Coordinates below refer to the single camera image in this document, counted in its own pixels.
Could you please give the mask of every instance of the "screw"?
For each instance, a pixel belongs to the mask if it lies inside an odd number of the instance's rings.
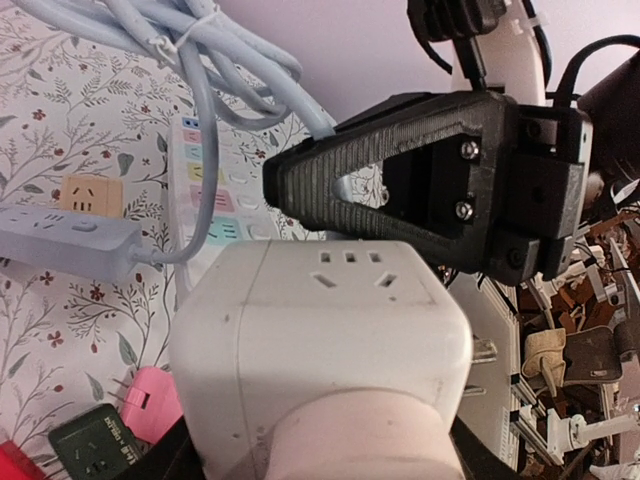
[[[480,145],[473,140],[462,142],[460,156],[465,160],[475,160],[480,155]]]
[[[386,187],[383,187],[382,192],[380,193],[380,200],[382,202],[382,205],[386,205],[387,203],[389,203],[390,198],[391,196],[389,195],[389,190],[387,190]]]
[[[540,124],[534,120],[530,120],[527,122],[527,135],[529,138],[535,140],[542,134],[542,127]]]
[[[463,222],[471,220],[473,217],[473,206],[469,202],[459,201],[456,203],[456,217]]]
[[[520,268],[524,265],[524,256],[517,248],[507,252],[507,263],[511,268]]]

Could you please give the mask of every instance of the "power strip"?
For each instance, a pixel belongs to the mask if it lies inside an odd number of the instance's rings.
[[[377,452],[384,452],[380,459],[399,458],[398,465],[410,465],[413,455],[396,457],[389,451],[397,454],[419,438],[415,451],[428,452],[422,435],[439,430],[420,427],[422,433],[414,436],[417,430],[411,427],[419,417],[390,421],[391,404],[378,404],[377,415],[360,418],[357,425],[332,423],[331,429],[322,422],[336,418],[332,414],[297,414],[332,394],[382,389],[430,405],[446,432],[456,416],[472,349],[463,311],[409,245],[270,241],[238,242],[224,250],[176,313],[169,357],[207,478],[336,478],[309,474],[312,467],[306,475],[279,470],[284,465],[294,471],[302,452],[318,460],[331,451],[323,441],[336,434],[362,447],[352,461],[364,458],[371,464],[371,471],[345,478],[379,479],[386,477],[375,474],[383,464],[372,460]],[[340,417],[345,410],[333,412]],[[342,418],[351,422],[348,415]],[[280,429],[283,422],[290,428]],[[376,422],[385,433],[372,433]],[[306,433],[295,436],[302,439],[301,449],[281,456],[281,442],[298,428]],[[319,431],[332,433],[314,439]],[[362,431],[367,439],[351,436]],[[365,453],[378,438],[385,439],[385,447]],[[440,438],[447,441],[446,433]],[[348,442],[341,445],[350,450]],[[320,460],[316,467],[336,464]],[[274,465],[278,474],[265,477]],[[425,472],[389,478],[462,477]]]
[[[140,225],[122,218],[53,208],[0,205],[0,256],[37,267],[116,283],[135,262]]]
[[[198,119],[174,116],[169,132],[169,221],[181,249],[195,230],[200,207],[202,145]],[[221,151],[215,213],[207,241],[185,264],[176,265],[178,304],[188,296],[229,244],[279,238],[262,195],[262,172],[243,156]]]

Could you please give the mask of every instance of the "white clip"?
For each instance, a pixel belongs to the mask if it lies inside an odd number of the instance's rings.
[[[204,25],[205,23],[209,23],[211,20],[215,19],[218,15],[220,14],[220,5],[218,5],[217,3],[213,6],[213,12],[210,13],[209,15],[207,15],[206,17],[202,17],[199,18],[198,20],[196,20],[195,22],[193,22],[189,28],[187,28],[187,31],[184,32],[182,34],[182,36],[178,39],[178,41],[175,43],[175,48],[176,48],[176,52],[182,48],[182,45],[184,45],[187,40],[189,39],[189,36],[193,33],[193,31],[198,28],[200,25]]]
[[[156,51],[158,55],[160,55],[163,59],[158,59],[158,68],[164,68],[167,63],[171,65],[175,65],[176,61],[171,58],[169,55],[175,55],[178,53],[178,49],[175,47],[171,40],[166,35],[158,35],[156,38],[152,38],[148,40],[149,45],[153,45],[156,47]]]
[[[512,20],[511,28],[515,35],[522,35],[526,31],[533,35],[534,28],[544,27],[548,23],[549,22],[547,21],[547,17],[544,12],[538,12],[533,18],[526,17],[524,19]]]
[[[175,65],[175,60],[171,57],[172,55],[177,55],[178,50],[182,48],[182,46],[187,43],[189,40],[189,36],[193,33],[193,31],[198,28],[200,25],[204,25],[205,23],[209,23],[211,20],[215,19],[220,14],[220,6],[215,4],[213,6],[213,12],[205,17],[199,18],[194,21],[186,32],[182,34],[182,36],[176,41],[176,43],[172,43],[171,39],[166,35],[158,35],[156,38],[152,38],[148,40],[149,45],[153,45],[156,47],[156,51],[158,55],[160,55],[163,60],[158,60],[158,66],[163,68],[166,63],[171,65]]]

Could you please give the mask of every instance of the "plug adapter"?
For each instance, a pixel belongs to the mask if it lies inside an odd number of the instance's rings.
[[[122,180],[96,175],[67,175],[62,179],[60,208],[78,213],[122,218]]]
[[[116,283],[141,244],[140,225],[122,218],[0,204],[0,256],[18,262]]]
[[[112,480],[142,458],[113,405],[103,404],[49,433],[73,480]]]

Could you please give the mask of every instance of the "white wall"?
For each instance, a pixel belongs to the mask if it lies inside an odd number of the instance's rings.
[[[305,67],[302,84],[338,121],[412,90],[447,91],[411,33],[405,0],[219,0],[235,20],[288,49]],[[552,86],[581,47],[608,35],[640,34],[638,0],[537,0],[554,57]],[[448,45],[440,48],[446,58]],[[631,50],[610,47],[584,68],[583,92]]]

